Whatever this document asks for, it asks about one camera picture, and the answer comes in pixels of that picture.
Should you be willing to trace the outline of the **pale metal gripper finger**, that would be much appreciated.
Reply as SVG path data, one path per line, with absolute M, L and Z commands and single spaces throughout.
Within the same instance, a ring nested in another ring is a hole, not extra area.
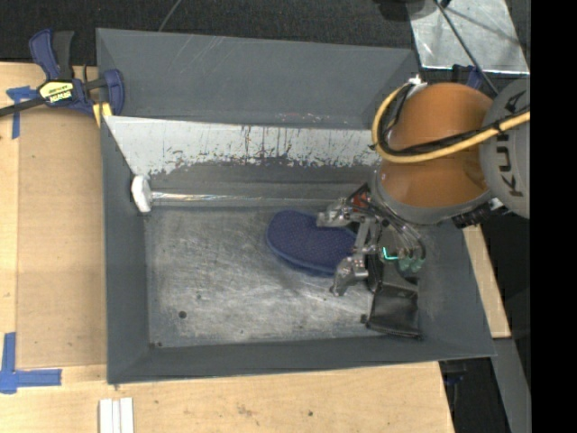
M 317 227 L 345 227 L 354 221 L 356 209 L 345 198 L 339 198 L 316 216 Z
M 335 296 L 343 296 L 353 285 L 368 278 L 368 271 L 363 258 L 353 258 L 352 256 L 342 259 L 334 273 L 333 285 L 330 291 Z

